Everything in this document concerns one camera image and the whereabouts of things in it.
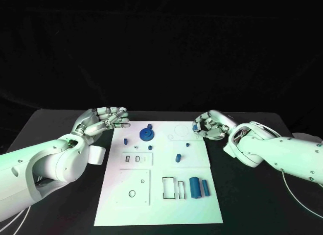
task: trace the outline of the blue object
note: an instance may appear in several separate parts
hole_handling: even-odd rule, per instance
[[[208,187],[207,187],[207,182],[206,180],[201,180],[201,187],[203,187],[203,192],[204,192],[204,196],[208,196]]]
[[[201,192],[200,192],[200,185],[198,185],[197,177],[190,178],[190,189],[191,189],[191,198],[200,198]]]
[[[180,158],[181,158],[181,155],[177,154],[177,156],[175,156],[175,162],[180,162]]]
[[[154,132],[152,132],[152,126],[151,124],[146,125],[146,128],[144,128],[139,133],[138,133],[138,136],[141,138],[141,140],[144,141],[149,141],[154,137]]]

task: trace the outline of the black table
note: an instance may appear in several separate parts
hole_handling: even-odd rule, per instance
[[[82,111],[37,110],[8,151],[53,140],[69,133]],[[129,112],[131,120],[191,121],[198,112]],[[291,136],[273,113],[227,113],[242,123],[256,121]],[[94,145],[106,148],[102,165],[87,164],[76,182],[53,192],[30,209],[17,234],[323,234],[323,220],[294,201],[281,173],[262,162],[245,166],[223,152],[226,140],[204,140],[223,224],[93,227],[96,206],[106,167],[112,131],[103,132]],[[323,215],[323,189],[311,182],[286,176],[289,188],[305,206]],[[11,220],[0,223],[0,228]],[[22,215],[2,231],[12,234]]]

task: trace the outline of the white foam board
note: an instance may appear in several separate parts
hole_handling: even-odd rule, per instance
[[[129,128],[113,130],[94,226],[221,223],[206,146],[201,137],[191,132],[191,122],[131,121],[129,123]],[[144,142],[138,133],[148,123],[152,125],[154,138]],[[151,159],[146,157],[144,163],[132,162],[128,166],[122,162],[126,153],[132,156],[146,153],[145,156],[151,156]],[[120,188],[123,171],[126,171],[126,182]],[[141,172],[149,175],[148,187],[145,181],[138,184]],[[162,199],[162,177],[174,179],[174,199]],[[200,185],[201,198],[190,197],[190,177],[207,181],[210,196],[204,196]],[[177,181],[182,181],[184,199],[178,199]],[[132,198],[128,195],[129,188],[136,188]]]

